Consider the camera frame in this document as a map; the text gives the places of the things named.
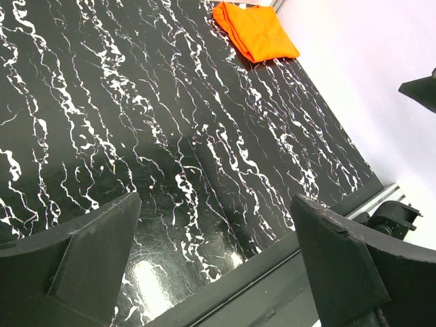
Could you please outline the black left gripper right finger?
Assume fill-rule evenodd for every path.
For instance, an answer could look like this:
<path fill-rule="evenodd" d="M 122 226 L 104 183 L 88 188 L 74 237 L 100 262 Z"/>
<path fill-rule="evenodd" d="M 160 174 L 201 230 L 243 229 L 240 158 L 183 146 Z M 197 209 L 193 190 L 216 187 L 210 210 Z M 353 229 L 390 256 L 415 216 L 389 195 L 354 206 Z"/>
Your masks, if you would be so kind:
<path fill-rule="evenodd" d="M 365 227 L 305 196 L 291 214 L 323 326 L 434 326 L 435 251 Z"/>

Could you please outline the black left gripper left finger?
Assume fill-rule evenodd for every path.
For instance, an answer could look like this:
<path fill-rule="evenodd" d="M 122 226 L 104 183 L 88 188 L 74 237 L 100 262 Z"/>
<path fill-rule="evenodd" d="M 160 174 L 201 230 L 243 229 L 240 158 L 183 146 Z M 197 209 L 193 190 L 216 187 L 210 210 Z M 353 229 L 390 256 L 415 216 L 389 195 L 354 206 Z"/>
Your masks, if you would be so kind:
<path fill-rule="evenodd" d="M 109 326 L 142 201 L 97 210 L 1 243 L 2 326 Z"/>

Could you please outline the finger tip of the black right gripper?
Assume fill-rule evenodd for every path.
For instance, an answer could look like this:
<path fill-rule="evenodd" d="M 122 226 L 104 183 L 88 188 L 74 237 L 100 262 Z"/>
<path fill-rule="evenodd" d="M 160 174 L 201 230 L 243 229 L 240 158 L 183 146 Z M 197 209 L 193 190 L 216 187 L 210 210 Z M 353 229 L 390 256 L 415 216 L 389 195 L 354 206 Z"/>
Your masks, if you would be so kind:
<path fill-rule="evenodd" d="M 435 71 L 425 78 L 404 82 L 399 87 L 399 93 L 404 94 L 410 99 L 418 102 L 426 109 L 435 113 L 436 111 L 436 78 Z"/>

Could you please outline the right arm base joint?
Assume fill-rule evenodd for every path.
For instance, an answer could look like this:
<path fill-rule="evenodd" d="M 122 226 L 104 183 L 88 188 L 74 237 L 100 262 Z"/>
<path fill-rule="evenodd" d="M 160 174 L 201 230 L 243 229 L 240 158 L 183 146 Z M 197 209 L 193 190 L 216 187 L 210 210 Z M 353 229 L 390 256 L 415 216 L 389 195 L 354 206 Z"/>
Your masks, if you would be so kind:
<path fill-rule="evenodd" d="M 404 240 L 408 231 L 415 231 L 414 221 L 422 214 L 418 209 L 398 201 L 389 200 L 382 203 L 370 215 L 363 212 L 353 221 L 393 238 Z"/>

